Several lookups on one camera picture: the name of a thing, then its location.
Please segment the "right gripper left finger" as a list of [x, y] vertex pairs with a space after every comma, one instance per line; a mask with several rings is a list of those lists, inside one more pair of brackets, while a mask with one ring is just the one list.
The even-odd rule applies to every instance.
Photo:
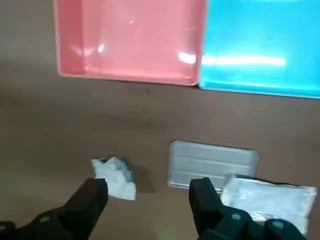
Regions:
[[87, 240], [109, 199], [104, 179], [88, 178], [62, 206], [37, 215], [30, 223], [16, 227], [0, 222], [2, 240]]

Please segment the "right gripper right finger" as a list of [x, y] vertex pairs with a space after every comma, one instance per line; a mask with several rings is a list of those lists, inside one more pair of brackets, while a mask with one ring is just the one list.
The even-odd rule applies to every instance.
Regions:
[[264, 225], [244, 210], [225, 206], [209, 178], [193, 179], [189, 204], [199, 240], [305, 240], [289, 221], [269, 219]]

